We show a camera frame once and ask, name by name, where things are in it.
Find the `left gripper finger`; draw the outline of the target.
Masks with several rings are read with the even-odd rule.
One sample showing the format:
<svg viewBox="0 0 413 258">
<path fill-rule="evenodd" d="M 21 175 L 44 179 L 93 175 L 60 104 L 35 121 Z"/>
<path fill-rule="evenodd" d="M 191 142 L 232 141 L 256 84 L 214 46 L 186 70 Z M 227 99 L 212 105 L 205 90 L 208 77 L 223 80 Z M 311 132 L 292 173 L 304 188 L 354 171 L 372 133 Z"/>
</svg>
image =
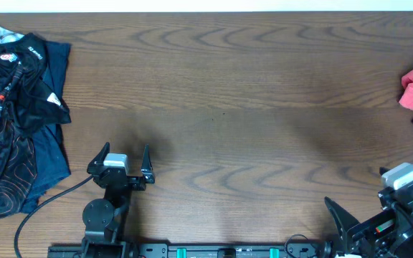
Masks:
<svg viewBox="0 0 413 258">
<path fill-rule="evenodd" d="M 105 169 L 105 158 L 110 152 L 110 143 L 106 142 L 101 151 L 89 162 L 87 173 L 90 175 L 100 175 Z"/>
<path fill-rule="evenodd" d="M 154 184 L 156 182 L 156 177 L 153 173 L 153 166 L 151 163 L 149 145 L 146 144 L 143 152 L 143 159 L 141 164 L 141 173 L 145 183 Z"/>
</svg>

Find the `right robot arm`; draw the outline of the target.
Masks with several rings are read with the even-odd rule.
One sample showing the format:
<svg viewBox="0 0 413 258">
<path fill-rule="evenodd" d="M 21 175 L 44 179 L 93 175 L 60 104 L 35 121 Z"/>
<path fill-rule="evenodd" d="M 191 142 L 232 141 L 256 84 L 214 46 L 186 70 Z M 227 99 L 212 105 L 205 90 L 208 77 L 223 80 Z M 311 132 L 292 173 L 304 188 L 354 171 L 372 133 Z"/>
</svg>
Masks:
<svg viewBox="0 0 413 258">
<path fill-rule="evenodd" d="M 380 168 L 380 174 L 381 212 L 366 221 L 324 198 L 338 232 L 326 246 L 330 257 L 413 257 L 413 164 Z"/>
</svg>

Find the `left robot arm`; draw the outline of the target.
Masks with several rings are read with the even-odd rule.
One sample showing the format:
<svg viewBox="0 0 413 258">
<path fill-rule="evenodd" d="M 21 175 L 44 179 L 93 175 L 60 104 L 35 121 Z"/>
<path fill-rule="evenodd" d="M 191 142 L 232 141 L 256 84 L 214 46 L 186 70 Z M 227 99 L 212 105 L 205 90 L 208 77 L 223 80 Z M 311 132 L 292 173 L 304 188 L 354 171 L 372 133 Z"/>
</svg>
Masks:
<svg viewBox="0 0 413 258">
<path fill-rule="evenodd" d="M 94 199 L 82 213 L 85 236 L 82 240 L 82 258 L 136 258 L 138 245 L 123 239 L 125 220 L 134 191 L 144 191 L 148 184 L 154 184 L 149 146 L 143 152 L 140 176 L 128 175 L 128 157 L 111 153 L 106 143 L 89 162 L 87 173 L 94 183 L 105 190 L 104 197 Z"/>
</svg>

